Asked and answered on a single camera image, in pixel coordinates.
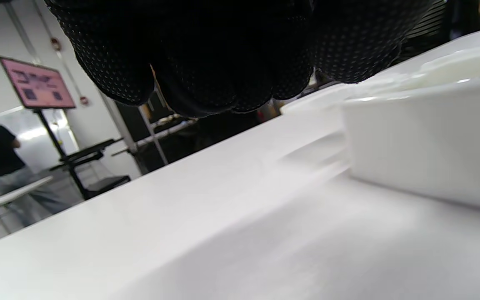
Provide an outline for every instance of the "monitor stand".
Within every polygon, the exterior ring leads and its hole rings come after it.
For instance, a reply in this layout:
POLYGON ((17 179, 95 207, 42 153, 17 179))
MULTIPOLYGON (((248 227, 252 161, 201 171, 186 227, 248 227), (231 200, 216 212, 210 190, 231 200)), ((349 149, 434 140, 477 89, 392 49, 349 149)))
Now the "monitor stand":
POLYGON ((84 200, 88 200, 91 198, 90 193, 88 190, 83 186, 83 183, 79 179, 79 176, 77 175, 77 172, 75 171, 75 165, 72 162, 72 160, 68 159, 68 155, 64 152, 63 148, 59 144, 59 140, 57 140, 57 137, 51 130, 51 127, 49 126, 48 120, 46 120, 44 113, 41 109, 34 109, 32 110, 35 114, 38 115, 40 118, 40 121, 42 122, 42 125, 44 125, 45 129, 47 130, 47 134, 49 134, 49 137, 51 138, 51 142, 53 142, 53 145, 55 145, 55 148, 59 152, 60 155, 60 161, 68 166, 68 171, 70 173, 70 176, 72 177, 73 181, 75 182, 75 185, 77 186, 77 189, 79 190, 79 193, 82 195, 84 200))

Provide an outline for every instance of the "white tabletop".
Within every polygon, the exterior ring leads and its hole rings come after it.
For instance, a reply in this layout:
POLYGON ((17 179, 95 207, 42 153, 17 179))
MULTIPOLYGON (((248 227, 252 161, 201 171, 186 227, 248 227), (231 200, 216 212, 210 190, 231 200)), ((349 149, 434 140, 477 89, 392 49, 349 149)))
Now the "white tabletop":
POLYGON ((480 299, 480 211, 355 182, 278 117, 0 240, 0 300, 480 299))

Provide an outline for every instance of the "monitor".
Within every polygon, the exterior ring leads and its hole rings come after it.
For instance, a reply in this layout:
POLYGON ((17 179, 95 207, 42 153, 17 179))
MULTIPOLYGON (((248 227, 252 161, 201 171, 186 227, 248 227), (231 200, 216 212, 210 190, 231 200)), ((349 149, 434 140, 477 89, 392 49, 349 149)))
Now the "monitor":
POLYGON ((7 57, 0 62, 25 108, 75 108, 59 71, 7 57))

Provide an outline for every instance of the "white wall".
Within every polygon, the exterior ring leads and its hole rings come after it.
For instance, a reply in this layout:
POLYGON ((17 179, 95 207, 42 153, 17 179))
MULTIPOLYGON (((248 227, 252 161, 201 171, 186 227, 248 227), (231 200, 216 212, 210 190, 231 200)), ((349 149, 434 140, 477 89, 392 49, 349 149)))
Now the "white wall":
MULTIPOLYGON (((116 128, 114 121, 110 117, 101 95, 92 81, 78 65, 69 40, 64 36, 55 17, 53 17, 53 15, 47 10, 44 2, 39 0, 38 5, 42 10, 52 34, 62 44, 63 48, 61 53, 65 61, 68 63, 79 89, 91 101, 91 104, 87 107, 78 103, 78 93, 71 84, 68 74, 64 70, 59 57, 57 57, 57 54, 51 48, 50 37, 44 29, 31 1, 32 0, 16 0, 12 2, 12 6, 21 20, 21 23, 36 49, 42 64, 55 68, 61 72, 73 99, 77 102, 78 108, 75 110, 68 110, 67 116, 78 144, 81 148, 85 148, 103 142, 106 139, 120 138, 118 128, 116 128)), ((31 55, 27 52, 25 45, 21 41, 19 34, 2 4, 0 4, 0 55, 30 62, 33 60, 31 55)), ((19 105, 19 100, 0 66, 0 113, 19 105)), ((122 154, 113 158, 110 157, 112 152, 124 146, 124 142, 119 142, 118 144, 107 148, 105 158, 101 162, 113 173, 119 175, 128 174, 132 179, 135 179, 141 174, 131 156, 128 154, 122 154)))

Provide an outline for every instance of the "dotted black glove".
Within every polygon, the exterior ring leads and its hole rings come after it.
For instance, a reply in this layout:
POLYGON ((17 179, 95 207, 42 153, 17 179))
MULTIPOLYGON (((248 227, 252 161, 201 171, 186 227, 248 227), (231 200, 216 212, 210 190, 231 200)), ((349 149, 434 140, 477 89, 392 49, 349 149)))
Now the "dotted black glove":
POLYGON ((140 105, 155 77, 170 108, 202 117, 294 97, 314 67, 344 83, 373 76, 431 0, 46 3, 103 93, 140 105))

